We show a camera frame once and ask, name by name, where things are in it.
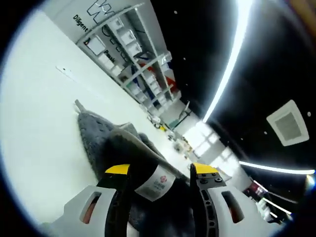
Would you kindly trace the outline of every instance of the ceiling vent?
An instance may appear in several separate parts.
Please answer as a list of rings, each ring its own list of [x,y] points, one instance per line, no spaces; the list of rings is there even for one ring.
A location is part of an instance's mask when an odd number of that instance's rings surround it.
[[[290,146],[309,140],[303,117],[293,100],[290,100],[267,117],[282,145]]]

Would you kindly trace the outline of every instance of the white label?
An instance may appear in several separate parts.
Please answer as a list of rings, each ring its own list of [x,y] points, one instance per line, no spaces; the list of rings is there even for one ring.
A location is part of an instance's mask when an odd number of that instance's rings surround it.
[[[158,165],[152,176],[135,192],[149,201],[156,201],[168,192],[175,179],[173,174]]]

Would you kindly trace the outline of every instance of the ceiling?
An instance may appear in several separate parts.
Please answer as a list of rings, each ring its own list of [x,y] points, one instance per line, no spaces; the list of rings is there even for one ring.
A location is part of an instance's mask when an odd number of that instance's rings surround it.
[[[203,118],[225,71],[237,26],[235,0],[152,1],[182,101]],[[275,1],[257,0],[237,63],[208,123],[240,160],[285,167],[316,166],[313,122],[316,108],[316,61],[313,44],[290,8]],[[284,147],[266,117],[289,100],[297,104],[310,139]],[[270,191],[300,200],[305,176],[245,171]],[[295,211],[296,205],[272,197]]]

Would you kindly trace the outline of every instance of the led light strip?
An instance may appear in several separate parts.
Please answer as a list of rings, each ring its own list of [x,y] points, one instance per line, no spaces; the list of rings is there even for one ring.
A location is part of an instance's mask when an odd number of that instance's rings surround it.
[[[289,214],[289,215],[292,214],[292,212],[289,212],[288,210],[285,210],[284,208],[282,208],[282,207],[276,205],[275,203],[273,203],[273,202],[267,200],[266,198],[263,198],[263,200],[266,201],[267,203],[270,203],[272,206],[275,206],[276,208],[280,209],[281,211],[284,211],[286,214]]]
[[[259,184],[257,181],[253,181],[255,184],[257,184],[260,188],[262,188],[264,191],[266,191],[267,193],[269,192],[265,187],[263,187],[261,184]]]
[[[277,215],[275,215],[273,212],[270,212],[270,215],[272,215],[274,218],[277,218]]]
[[[234,69],[238,54],[240,52],[243,38],[246,33],[252,0],[237,0],[237,5],[238,5],[238,23],[237,23],[237,29],[236,29],[232,52],[229,57],[228,64],[226,66],[226,70],[224,72],[223,78],[219,84],[219,87],[214,96],[214,99],[203,118],[203,122],[206,122],[208,120],[208,118],[210,117],[211,113],[215,109],[215,106],[217,105],[219,99],[221,98],[223,94],[223,91]]]
[[[239,164],[258,168],[258,169],[265,169],[265,170],[270,170],[270,171],[275,171],[275,172],[280,172],[280,173],[288,173],[288,174],[314,174],[315,170],[310,169],[310,170],[295,170],[295,169],[281,169],[281,168],[274,168],[274,167],[269,167],[269,166],[264,166],[264,165],[259,165],[259,164],[252,164],[244,161],[239,161]]]

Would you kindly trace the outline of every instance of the storage bin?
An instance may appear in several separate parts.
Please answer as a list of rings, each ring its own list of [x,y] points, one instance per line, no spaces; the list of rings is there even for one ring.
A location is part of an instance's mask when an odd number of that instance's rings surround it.
[[[152,92],[155,96],[157,96],[161,92],[161,89],[160,87],[157,87],[155,90],[152,90]]]
[[[144,102],[144,101],[147,99],[147,96],[146,96],[143,92],[138,93],[136,97],[137,97],[141,102]]]
[[[158,97],[158,101],[161,105],[164,105],[165,103],[167,103],[167,99],[164,95],[161,95],[160,97]]]
[[[140,47],[138,42],[133,42],[127,45],[128,52],[134,57],[136,54],[142,52],[142,48]]]
[[[155,90],[157,87],[160,87],[160,86],[156,80],[154,82],[152,82],[151,84],[149,84],[149,88],[151,90]]]
[[[147,84],[151,84],[153,83],[154,81],[157,81],[156,80],[156,77],[155,77],[155,74],[153,74],[152,72],[148,71],[148,70],[145,70],[143,72],[143,75],[144,75],[144,79],[145,81],[147,82]]]
[[[130,83],[127,85],[127,88],[132,92],[133,95],[137,95],[139,92],[141,92],[141,89],[136,83]]]
[[[108,70],[111,70],[114,67],[114,63],[112,63],[112,61],[104,53],[102,53],[98,59]]]
[[[89,43],[87,44],[87,47],[95,54],[99,55],[102,51],[105,50],[105,45],[102,42],[102,40],[95,36],[92,39],[90,39]]]
[[[112,68],[112,73],[113,73],[113,75],[115,75],[115,76],[118,76],[122,71],[123,71],[123,66],[121,66],[121,65],[115,65],[115,66]]]
[[[116,31],[124,26],[122,20],[119,17],[111,21],[108,25],[111,29]]]
[[[120,31],[118,35],[125,45],[128,45],[136,40],[133,31],[130,29],[124,29]]]
[[[165,71],[169,70],[169,69],[170,69],[170,68],[169,68],[169,65],[168,65],[167,63],[161,65],[161,70],[162,70],[163,73],[164,73]]]

